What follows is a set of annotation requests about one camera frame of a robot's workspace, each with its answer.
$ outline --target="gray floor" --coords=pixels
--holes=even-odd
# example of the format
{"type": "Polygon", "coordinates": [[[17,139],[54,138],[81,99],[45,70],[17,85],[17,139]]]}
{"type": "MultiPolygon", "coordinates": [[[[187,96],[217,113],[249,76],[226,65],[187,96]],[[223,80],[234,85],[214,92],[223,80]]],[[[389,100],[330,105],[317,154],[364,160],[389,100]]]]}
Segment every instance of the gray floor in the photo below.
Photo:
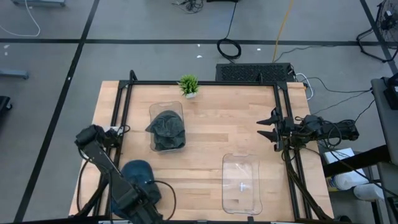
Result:
{"type": "MultiPolygon", "coordinates": [[[[184,14],[172,0],[101,0],[91,26],[90,39],[220,39],[228,31],[233,10],[230,2],[205,3],[202,12],[184,14]]],[[[378,1],[367,0],[373,14],[378,1]]],[[[93,0],[67,0],[66,8],[36,7],[33,16],[42,28],[40,38],[78,39],[93,0]]],[[[231,28],[231,39],[275,40],[289,0],[241,1],[231,28]]],[[[21,34],[35,33],[23,6],[0,2],[0,25],[21,34]]],[[[294,4],[281,40],[355,40],[369,22],[357,0],[302,0],[294,4]]],[[[0,30],[0,38],[15,38],[0,30]]],[[[374,34],[366,38],[375,41],[374,34]]],[[[0,44],[0,68],[28,70],[29,80],[0,78],[0,95],[12,97],[14,109],[0,130],[0,222],[11,222],[40,151],[77,44],[0,44]]],[[[297,46],[280,45],[281,53],[297,46]]],[[[242,45],[237,62],[270,62],[273,45],[242,45]]],[[[380,47],[367,50],[383,56],[380,47]]],[[[296,72],[320,77],[334,90],[366,90],[370,80],[391,76],[388,64],[369,58],[357,46],[312,48],[284,55],[296,72]]],[[[133,69],[140,80],[177,80],[192,73],[200,80],[214,80],[217,63],[228,63],[215,45],[86,44],[78,62],[50,148],[30,201],[25,220],[62,218],[68,215],[81,159],[74,136],[92,121],[103,80],[119,80],[133,69]]],[[[350,94],[329,93],[310,81],[315,96],[308,102],[314,113],[350,94]]],[[[330,121],[355,119],[372,100],[366,93],[321,112],[330,121]]],[[[376,107],[358,121],[360,138],[342,147],[366,151],[384,144],[376,107]]],[[[372,223],[370,203],[331,194],[335,215],[372,223]]]]}

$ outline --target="yellow cable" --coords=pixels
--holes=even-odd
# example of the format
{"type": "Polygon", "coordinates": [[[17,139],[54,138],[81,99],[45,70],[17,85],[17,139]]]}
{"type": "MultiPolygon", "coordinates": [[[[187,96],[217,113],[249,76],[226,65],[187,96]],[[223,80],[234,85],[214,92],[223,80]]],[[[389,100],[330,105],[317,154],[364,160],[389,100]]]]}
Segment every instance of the yellow cable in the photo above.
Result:
{"type": "Polygon", "coordinates": [[[278,51],[277,49],[278,49],[279,37],[280,37],[280,34],[282,33],[282,30],[284,29],[284,26],[285,26],[287,17],[289,16],[289,12],[290,12],[290,10],[292,10],[293,1],[294,1],[294,0],[290,0],[289,9],[287,10],[286,15],[285,15],[285,17],[284,17],[284,21],[282,22],[282,25],[280,26],[279,33],[278,33],[278,37],[276,38],[274,56],[272,56],[272,63],[275,62],[275,56],[276,56],[276,53],[277,53],[277,51],[278,51]]]}

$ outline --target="potted plant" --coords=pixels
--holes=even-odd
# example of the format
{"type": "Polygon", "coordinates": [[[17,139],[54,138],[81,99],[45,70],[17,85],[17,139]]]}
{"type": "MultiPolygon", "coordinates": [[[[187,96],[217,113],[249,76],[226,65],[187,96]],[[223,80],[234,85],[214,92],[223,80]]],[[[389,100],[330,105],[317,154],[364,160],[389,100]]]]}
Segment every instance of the potted plant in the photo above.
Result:
{"type": "Polygon", "coordinates": [[[180,85],[182,95],[187,99],[195,97],[198,93],[198,78],[194,75],[184,75],[178,85],[180,85]]]}

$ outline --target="small green plant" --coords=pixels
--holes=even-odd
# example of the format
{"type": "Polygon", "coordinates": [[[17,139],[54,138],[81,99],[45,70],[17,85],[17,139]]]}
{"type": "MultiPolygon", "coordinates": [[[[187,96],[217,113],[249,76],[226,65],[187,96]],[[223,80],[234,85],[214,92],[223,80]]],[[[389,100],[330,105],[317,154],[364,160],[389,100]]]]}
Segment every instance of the small green plant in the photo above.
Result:
{"type": "Polygon", "coordinates": [[[186,96],[190,93],[197,93],[199,89],[198,78],[194,75],[184,75],[183,77],[181,77],[178,85],[180,85],[183,96],[186,96]]]}

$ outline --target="wooden tabletop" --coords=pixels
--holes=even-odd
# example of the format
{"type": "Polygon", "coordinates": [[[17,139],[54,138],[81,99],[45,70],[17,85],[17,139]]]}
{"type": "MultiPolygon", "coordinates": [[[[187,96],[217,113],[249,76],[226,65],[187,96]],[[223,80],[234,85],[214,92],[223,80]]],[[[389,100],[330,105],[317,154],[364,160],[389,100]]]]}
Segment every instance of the wooden tabletop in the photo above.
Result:
{"type": "MultiPolygon", "coordinates": [[[[103,82],[95,109],[93,123],[109,126],[118,82],[103,82]]],[[[294,116],[309,114],[302,83],[288,83],[294,116]]],[[[123,110],[124,95],[119,113],[123,110]]],[[[268,86],[201,86],[198,96],[185,99],[177,85],[134,85],[125,134],[120,169],[134,159],[147,161],[155,179],[169,183],[177,194],[177,209],[173,220],[247,220],[248,215],[228,214],[222,206],[223,156],[228,153],[258,156],[262,212],[256,221],[293,221],[292,202],[285,164],[273,144],[257,130],[271,131],[256,121],[267,119],[275,108],[274,92],[268,86]],[[150,134],[145,128],[150,123],[149,106],[159,102],[179,101],[183,106],[187,143],[180,152],[158,153],[150,149],[150,134]]],[[[307,147],[318,151],[315,142],[307,147]]],[[[307,189],[319,206],[333,216],[329,194],[319,155],[301,150],[307,189]]],[[[100,173],[88,164],[81,182],[81,205],[84,205],[98,186],[100,173]]],[[[158,184],[162,200],[156,205],[168,217],[173,208],[171,190],[158,184]]],[[[302,197],[297,199],[300,216],[304,217],[302,197]]],[[[70,214],[75,214],[76,192],[70,214]]]]}

